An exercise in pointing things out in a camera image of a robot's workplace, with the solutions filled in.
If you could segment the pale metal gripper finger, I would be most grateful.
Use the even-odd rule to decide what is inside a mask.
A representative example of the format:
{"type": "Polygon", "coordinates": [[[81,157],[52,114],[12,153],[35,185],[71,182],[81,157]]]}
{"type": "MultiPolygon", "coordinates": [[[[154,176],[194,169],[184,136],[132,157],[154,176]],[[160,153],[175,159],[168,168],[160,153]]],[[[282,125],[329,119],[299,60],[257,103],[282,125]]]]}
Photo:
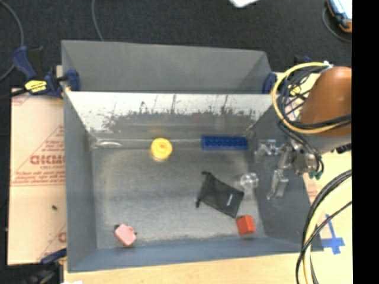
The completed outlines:
{"type": "Polygon", "coordinates": [[[271,188],[266,196],[267,200],[282,198],[285,189],[289,183],[289,178],[286,177],[281,169],[275,170],[272,175],[271,188]]]}
{"type": "Polygon", "coordinates": [[[277,156],[285,151],[284,143],[277,144],[277,140],[273,138],[259,139],[256,150],[254,151],[255,162],[261,162],[265,156],[277,156]]]}

